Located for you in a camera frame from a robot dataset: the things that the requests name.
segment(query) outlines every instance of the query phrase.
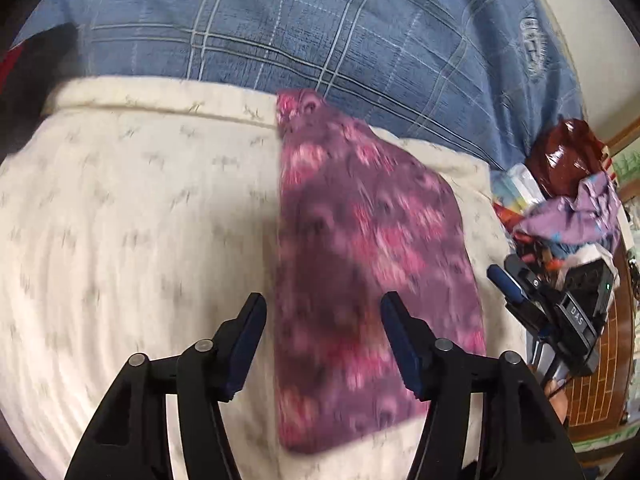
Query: blue plaid blanket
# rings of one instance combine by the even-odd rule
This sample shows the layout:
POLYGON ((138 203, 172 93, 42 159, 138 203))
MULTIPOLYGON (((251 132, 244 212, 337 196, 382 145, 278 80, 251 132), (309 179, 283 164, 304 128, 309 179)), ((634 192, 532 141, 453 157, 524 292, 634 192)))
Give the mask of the blue plaid blanket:
POLYGON ((311 87, 494 169, 582 115, 538 0, 42 0, 18 39, 67 22, 89 75, 311 87))

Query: white fleece blanket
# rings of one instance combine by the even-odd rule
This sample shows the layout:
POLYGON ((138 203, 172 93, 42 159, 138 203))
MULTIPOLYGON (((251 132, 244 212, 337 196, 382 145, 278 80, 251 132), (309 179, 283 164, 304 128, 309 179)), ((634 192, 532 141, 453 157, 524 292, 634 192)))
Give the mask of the white fleece blanket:
MULTIPOLYGON (((0 410, 47 479, 61 479, 98 403, 134 352, 179 354, 273 299, 275 97, 217 84, 101 77, 68 83, 30 143, 0 167, 0 410)), ((451 184, 490 355, 524 354, 486 268, 508 252, 484 162, 399 140, 451 184)), ((268 325, 245 389, 222 406, 245 480, 404 478, 424 420, 315 456, 280 448, 268 325)), ((169 442, 186 478, 175 401, 169 442)), ((474 400, 465 462, 478 452, 474 400)))

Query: pink floral cloth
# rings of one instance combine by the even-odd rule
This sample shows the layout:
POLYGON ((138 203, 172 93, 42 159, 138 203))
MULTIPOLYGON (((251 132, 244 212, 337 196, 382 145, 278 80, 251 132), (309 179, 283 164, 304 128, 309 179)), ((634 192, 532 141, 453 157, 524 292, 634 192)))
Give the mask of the pink floral cloth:
POLYGON ((277 113, 279 432, 285 448, 313 453, 425 412, 382 328, 383 293, 476 354, 482 311, 442 177, 311 90, 281 92, 277 113))

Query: shiny red bag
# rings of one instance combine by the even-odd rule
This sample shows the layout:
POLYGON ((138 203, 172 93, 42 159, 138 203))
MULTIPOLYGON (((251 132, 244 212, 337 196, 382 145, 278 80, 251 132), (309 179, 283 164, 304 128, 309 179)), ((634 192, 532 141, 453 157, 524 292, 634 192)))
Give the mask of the shiny red bag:
POLYGON ((603 148, 585 121, 561 120, 538 137, 525 165, 546 197, 575 198, 580 181, 602 171, 603 148))

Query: hand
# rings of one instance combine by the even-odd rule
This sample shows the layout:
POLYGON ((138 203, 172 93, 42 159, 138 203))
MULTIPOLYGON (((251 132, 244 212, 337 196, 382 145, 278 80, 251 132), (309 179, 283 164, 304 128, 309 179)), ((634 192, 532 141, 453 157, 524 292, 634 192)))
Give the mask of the hand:
MULTIPOLYGON (((558 383, 551 380, 545 386, 545 395, 549 397, 557 389, 558 383)), ((551 399, 549 399, 549 403, 556 412, 556 415, 560 419, 560 422, 564 422, 564 420, 566 419, 566 412, 569 410, 569 399, 567 398, 564 390, 559 391, 551 399)))

